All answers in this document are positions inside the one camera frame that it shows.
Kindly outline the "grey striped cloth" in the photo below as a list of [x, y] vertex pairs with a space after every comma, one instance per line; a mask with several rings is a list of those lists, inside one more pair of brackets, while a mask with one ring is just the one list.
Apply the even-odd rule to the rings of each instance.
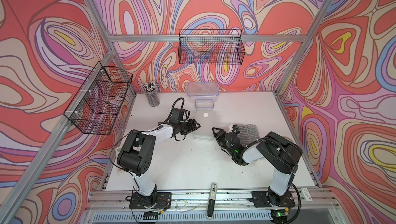
[[246, 147], [252, 142], [260, 139], [259, 131], [256, 125], [248, 124], [248, 125], [233, 125], [235, 131], [239, 130], [237, 137], [240, 140], [242, 147]]

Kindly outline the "clear lunch box green lid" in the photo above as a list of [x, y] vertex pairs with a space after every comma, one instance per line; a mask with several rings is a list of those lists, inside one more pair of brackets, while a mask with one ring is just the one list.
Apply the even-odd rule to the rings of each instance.
[[212, 128], [217, 125], [217, 114], [213, 110], [197, 110], [195, 120], [200, 127], [193, 131], [192, 135], [198, 141], [214, 140]]

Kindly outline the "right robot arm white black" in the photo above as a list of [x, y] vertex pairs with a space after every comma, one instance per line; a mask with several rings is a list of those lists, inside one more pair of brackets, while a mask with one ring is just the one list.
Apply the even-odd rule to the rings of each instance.
[[221, 150], [237, 165], [247, 166], [266, 159], [274, 167], [263, 205], [278, 207], [290, 200], [289, 189], [303, 154], [300, 147], [275, 132], [260, 138], [255, 125], [232, 125], [228, 132], [213, 127], [212, 133]]

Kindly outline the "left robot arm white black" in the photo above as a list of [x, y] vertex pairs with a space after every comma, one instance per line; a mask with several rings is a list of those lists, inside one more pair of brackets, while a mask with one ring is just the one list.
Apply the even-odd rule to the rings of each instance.
[[140, 196], [154, 197], [156, 195], [156, 184], [144, 175], [151, 165], [155, 144], [176, 138], [177, 135], [185, 138], [201, 127], [195, 119], [189, 117], [190, 111], [174, 108], [168, 118], [159, 122], [156, 128], [149, 131], [132, 130], [127, 135], [116, 162], [123, 171], [132, 174]]

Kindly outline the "small clear box blue lid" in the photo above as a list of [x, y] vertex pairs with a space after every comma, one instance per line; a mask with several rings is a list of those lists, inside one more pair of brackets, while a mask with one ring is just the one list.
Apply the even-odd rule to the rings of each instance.
[[196, 109], [212, 109], [214, 101], [212, 99], [197, 99], [195, 101]]

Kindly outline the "large clear box blue lid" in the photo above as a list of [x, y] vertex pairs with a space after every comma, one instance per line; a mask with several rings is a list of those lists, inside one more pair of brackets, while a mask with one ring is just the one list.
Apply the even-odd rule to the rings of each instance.
[[187, 84], [189, 97], [214, 97], [220, 93], [217, 82], [190, 82]]

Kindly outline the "mesh pen cup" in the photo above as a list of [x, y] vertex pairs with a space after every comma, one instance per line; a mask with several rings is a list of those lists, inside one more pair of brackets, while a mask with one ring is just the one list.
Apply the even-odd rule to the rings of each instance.
[[149, 106], [156, 107], [160, 104], [159, 97], [157, 95], [157, 88], [154, 82], [145, 82], [143, 85], [145, 96], [148, 100]]

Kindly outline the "tape roll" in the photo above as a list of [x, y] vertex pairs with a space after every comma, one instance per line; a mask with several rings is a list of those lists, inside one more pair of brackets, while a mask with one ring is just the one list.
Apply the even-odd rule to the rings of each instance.
[[283, 138], [286, 139], [286, 140], [288, 140], [288, 141], [290, 141], [290, 142], [292, 142], [292, 143], [294, 142], [294, 141], [293, 141], [291, 138], [289, 138], [289, 137], [283, 136]]

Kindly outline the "white calculator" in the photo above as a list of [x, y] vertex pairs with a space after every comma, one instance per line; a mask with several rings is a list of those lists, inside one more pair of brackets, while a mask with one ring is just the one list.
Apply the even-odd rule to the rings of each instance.
[[122, 166], [120, 165], [120, 159], [119, 159], [121, 150], [122, 150], [122, 147], [121, 147], [121, 146], [119, 146], [119, 147], [117, 147], [117, 148], [115, 149], [115, 152], [116, 152], [115, 164], [116, 164], [116, 166], [117, 166], [117, 172], [122, 172], [122, 171], [123, 171], [123, 168], [122, 168]]

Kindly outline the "white red label tag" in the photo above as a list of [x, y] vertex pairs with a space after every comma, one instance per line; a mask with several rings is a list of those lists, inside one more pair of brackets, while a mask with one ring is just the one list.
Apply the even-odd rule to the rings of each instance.
[[309, 193], [308, 188], [301, 188], [301, 193], [302, 193], [303, 199], [304, 199], [305, 201], [307, 201], [307, 202], [312, 201], [312, 197], [311, 197], [311, 195], [310, 195], [310, 193]]

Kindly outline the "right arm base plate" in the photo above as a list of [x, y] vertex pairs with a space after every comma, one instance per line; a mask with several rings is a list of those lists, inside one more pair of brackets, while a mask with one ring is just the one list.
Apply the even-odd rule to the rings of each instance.
[[252, 197], [248, 199], [255, 207], [287, 207], [293, 208], [296, 206], [295, 200], [291, 191], [286, 191], [282, 196], [270, 191], [253, 191]]

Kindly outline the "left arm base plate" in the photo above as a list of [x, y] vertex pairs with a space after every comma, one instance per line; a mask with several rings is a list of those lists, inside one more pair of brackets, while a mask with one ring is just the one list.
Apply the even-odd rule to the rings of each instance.
[[166, 210], [171, 206], [172, 193], [159, 192], [148, 197], [138, 193], [132, 193], [132, 195], [125, 197], [125, 200], [129, 202], [129, 208], [131, 210]]

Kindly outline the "aluminium frame rail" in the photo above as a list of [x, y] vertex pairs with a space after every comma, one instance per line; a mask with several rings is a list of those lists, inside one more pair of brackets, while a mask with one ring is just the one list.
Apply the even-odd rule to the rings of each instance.
[[108, 35], [112, 42], [134, 42], [134, 41], [148, 41], [148, 42], [176, 42], [181, 37], [198, 38], [214, 40], [220, 38], [241, 38], [242, 41], [256, 42], [256, 41], [291, 41], [291, 42], [305, 42], [308, 39], [307, 35]]

